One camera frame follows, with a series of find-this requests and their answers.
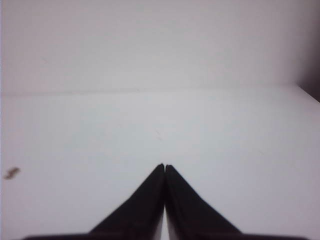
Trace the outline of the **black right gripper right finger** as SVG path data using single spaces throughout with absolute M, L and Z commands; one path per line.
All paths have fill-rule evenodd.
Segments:
M 170 235 L 242 232 L 204 201 L 172 166 L 165 166 L 165 208 Z

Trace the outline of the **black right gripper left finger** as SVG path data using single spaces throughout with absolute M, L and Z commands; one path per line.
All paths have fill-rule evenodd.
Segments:
M 165 167 L 161 163 L 137 190 L 91 234 L 156 235 L 165 204 Z

